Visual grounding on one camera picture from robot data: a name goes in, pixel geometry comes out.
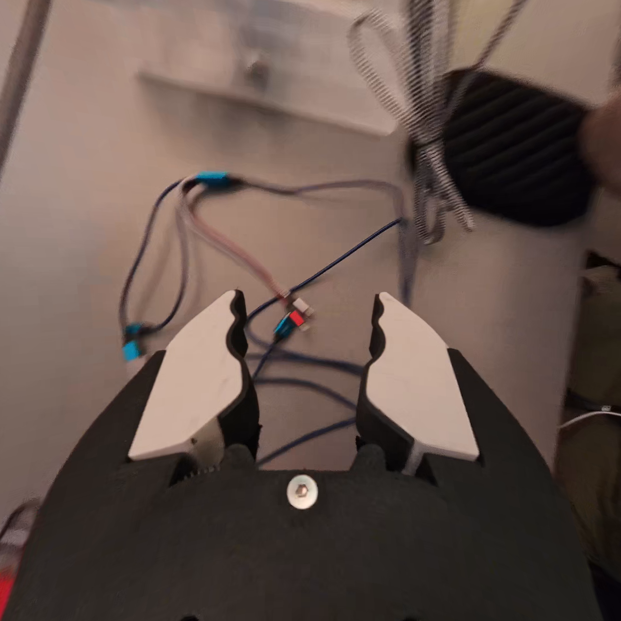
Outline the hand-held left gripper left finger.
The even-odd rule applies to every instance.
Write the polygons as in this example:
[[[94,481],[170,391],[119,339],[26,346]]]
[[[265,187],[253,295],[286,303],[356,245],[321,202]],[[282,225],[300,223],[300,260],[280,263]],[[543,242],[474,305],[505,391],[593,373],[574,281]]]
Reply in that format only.
[[[185,454],[219,466],[226,449],[245,446],[256,460],[260,406],[245,360],[244,293],[224,292],[166,347],[128,451],[133,462]]]

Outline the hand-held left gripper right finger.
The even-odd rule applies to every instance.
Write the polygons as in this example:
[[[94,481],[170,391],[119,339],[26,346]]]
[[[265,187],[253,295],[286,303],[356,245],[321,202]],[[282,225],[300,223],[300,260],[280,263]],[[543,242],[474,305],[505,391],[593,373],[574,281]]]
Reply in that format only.
[[[375,296],[369,354],[355,425],[363,444],[382,449],[387,469],[415,475],[430,454],[476,462],[480,451],[448,346],[387,292]]]

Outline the clear plastic container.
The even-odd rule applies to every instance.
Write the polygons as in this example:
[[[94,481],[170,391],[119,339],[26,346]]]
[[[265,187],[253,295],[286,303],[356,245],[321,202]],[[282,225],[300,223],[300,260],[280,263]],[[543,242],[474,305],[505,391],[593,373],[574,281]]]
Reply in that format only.
[[[346,40],[369,1],[133,1],[139,72],[175,86],[372,136],[396,121]]]

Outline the person's right hand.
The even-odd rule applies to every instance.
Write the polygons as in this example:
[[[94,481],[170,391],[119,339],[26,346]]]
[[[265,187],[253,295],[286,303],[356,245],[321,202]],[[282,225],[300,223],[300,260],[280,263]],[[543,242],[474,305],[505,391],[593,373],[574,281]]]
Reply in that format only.
[[[620,198],[620,88],[586,114],[579,148],[599,185]]]

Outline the person's olive clothing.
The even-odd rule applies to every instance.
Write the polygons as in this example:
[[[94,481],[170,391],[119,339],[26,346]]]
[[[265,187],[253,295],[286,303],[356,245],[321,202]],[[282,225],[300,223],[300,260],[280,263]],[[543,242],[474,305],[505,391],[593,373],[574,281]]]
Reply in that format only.
[[[555,474],[594,570],[620,584],[620,261],[590,251]]]

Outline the grey metal pole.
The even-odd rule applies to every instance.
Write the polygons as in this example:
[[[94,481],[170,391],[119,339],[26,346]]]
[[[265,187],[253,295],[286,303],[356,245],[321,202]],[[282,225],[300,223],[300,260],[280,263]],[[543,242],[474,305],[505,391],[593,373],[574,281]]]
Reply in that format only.
[[[1,88],[1,172],[9,156],[52,1],[27,1]]]

